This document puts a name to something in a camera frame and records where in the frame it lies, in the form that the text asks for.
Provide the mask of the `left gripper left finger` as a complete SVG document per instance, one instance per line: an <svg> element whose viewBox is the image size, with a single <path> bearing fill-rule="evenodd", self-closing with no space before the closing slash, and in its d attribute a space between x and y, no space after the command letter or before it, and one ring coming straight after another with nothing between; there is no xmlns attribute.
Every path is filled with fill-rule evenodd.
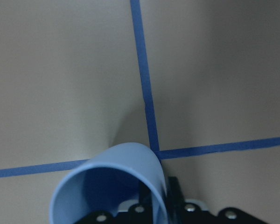
<svg viewBox="0 0 280 224"><path fill-rule="evenodd" d="M139 181L139 197L138 197L139 204L142 205L152 205L152 195L150 188Z"/></svg>

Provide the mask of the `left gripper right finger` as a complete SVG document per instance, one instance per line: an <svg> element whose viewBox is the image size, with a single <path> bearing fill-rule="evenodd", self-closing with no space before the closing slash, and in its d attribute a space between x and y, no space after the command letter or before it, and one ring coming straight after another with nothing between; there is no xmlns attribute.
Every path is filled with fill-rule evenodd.
<svg viewBox="0 0 280 224"><path fill-rule="evenodd" d="M182 224L182 209L184 205L184 196L175 176L169 176L167 181L167 199L166 206L171 224Z"/></svg>

